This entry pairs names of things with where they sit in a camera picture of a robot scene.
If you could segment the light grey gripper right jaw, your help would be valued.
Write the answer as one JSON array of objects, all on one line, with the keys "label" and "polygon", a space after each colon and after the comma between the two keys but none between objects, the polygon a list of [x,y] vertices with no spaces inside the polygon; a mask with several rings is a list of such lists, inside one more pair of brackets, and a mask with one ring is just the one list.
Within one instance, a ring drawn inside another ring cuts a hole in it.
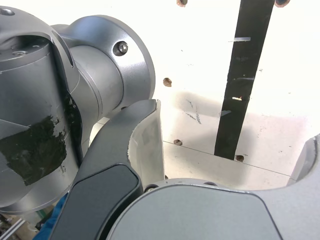
[{"label": "light grey gripper right jaw", "polygon": [[320,138],[304,145],[297,179],[268,190],[236,190],[181,180],[140,196],[109,240],[317,240]]}]

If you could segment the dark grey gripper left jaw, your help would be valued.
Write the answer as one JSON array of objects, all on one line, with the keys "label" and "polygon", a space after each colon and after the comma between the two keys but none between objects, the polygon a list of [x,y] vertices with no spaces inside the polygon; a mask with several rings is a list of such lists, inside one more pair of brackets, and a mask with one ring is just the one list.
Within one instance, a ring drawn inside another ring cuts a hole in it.
[{"label": "dark grey gripper left jaw", "polygon": [[50,235],[52,240],[104,240],[120,214],[165,179],[161,102],[141,100],[96,134]]}]

